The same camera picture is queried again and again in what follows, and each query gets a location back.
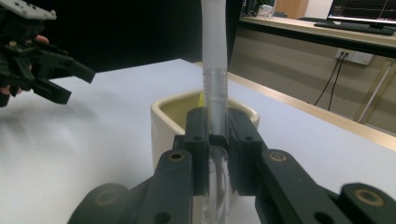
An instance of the black mechanical part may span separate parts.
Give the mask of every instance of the black mechanical part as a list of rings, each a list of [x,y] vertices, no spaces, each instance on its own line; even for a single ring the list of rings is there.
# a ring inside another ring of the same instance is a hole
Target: black mechanical part
[[[192,157],[169,150],[160,157],[152,178],[127,190],[104,184],[92,190],[68,224],[180,224],[192,217]]]
[[[207,175],[201,174],[207,172],[210,145],[205,124],[202,108],[188,113],[186,133],[175,136],[173,149],[163,153],[154,176],[126,194],[118,213],[92,205],[97,193],[90,193],[69,224],[191,223],[192,196],[202,195],[207,187]],[[269,149],[244,112],[229,108],[229,127],[231,185],[240,196],[256,197],[261,223],[396,223],[396,202],[383,191],[353,183],[337,195],[318,186],[289,153]],[[119,222],[90,219],[96,213],[111,213]]]
[[[14,97],[19,90],[33,90],[54,103],[65,105],[71,91],[50,79],[73,76],[92,82],[95,73],[69,57],[65,50],[35,41],[45,29],[43,21],[56,19],[54,12],[20,0],[0,5],[0,88],[9,87]],[[6,106],[8,100],[9,95],[0,93],[0,107]]]

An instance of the wall socket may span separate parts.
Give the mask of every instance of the wall socket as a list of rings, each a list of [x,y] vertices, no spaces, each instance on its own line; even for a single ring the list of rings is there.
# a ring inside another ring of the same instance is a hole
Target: wall socket
[[[350,49],[338,49],[337,53],[335,53],[335,58],[338,59],[341,53],[347,53],[347,56],[344,58],[344,55],[341,56],[341,59],[344,58],[344,61],[360,63],[367,65],[373,58],[373,54],[358,52]]]
[[[356,51],[353,54],[353,57],[350,61],[353,63],[361,63],[367,65],[372,60],[372,58],[373,58],[373,54]]]

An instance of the transparent tube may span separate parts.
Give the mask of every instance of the transparent tube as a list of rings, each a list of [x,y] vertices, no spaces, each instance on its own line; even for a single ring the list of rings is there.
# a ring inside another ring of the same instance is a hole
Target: transparent tube
[[[230,178],[228,156],[222,147],[211,147],[209,156],[209,187],[203,201],[202,224],[229,222]]]
[[[203,75],[208,133],[228,139],[226,0],[201,0],[203,17]],[[210,146],[209,182],[203,198],[203,224],[228,223],[230,180],[224,148]]]
[[[204,71],[205,112],[209,134],[228,137],[228,83],[226,69]]]

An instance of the wooden desk edge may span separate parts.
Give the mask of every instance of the wooden desk edge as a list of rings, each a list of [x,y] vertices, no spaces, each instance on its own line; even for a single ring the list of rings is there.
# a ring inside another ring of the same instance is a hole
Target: wooden desk edge
[[[370,128],[368,126],[362,125],[358,122],[355,122],[350,119],[346,119],[339,115],[336,115],[332,112],[324,110],[315,105],[310,105],[306,102],[288,96],[282,92],[274,91],[270,88],[267,88],[263,85],[260,85],[256,82],[250,81],[246,78],[239,77],[235,74],[228,73],[228,79],[234,81],[238,84],[246,86],[254,91],[257,91],[265,96],[268,96],[272,99],[275,99],[279,102],[282,102],[286,105],[293,106],[299,110],[304,111],[312,116],[315,116],[319,119],[325,120],[333,125],[336,125],[344,130],[347,130],[351,133],[355,133],[359,136],[362,136],[370,141],[373,141],[380,146],[387,147],[393,151],[396,151],[396,137],[391,136],[387,133],[382,133],[376,129]]]
[[[368,44],[377,44],[386,47],[394,47],[396,43],[396,35],[372,35],[358,33],[352,31],[335,30],[314,26],[312,21],[299,21],[287,18],[261,19],[254,17],[241,18],[240,21],[249,22],[258,25],[266,25],[276,28],[292,30],[296,32],[304,32],[312,35],[326,35],[330,37],[354,39]]]

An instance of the table surface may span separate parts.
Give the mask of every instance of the table surface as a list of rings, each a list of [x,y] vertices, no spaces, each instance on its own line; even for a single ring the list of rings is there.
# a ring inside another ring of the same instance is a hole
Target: table surface
[[[68,77],[68,105],[30,92],[0,109],[0,222],[64,224],[85,195],[112,182],[132,188],[153,174],[150,105],[202,88],[202,68],[182,60]],[[396,152],[232,78],[229,95],[257,110],[270,148],[291,153],[321,186],[362,182],[396,198]],[[260,223],[251,197],[232,223]]]

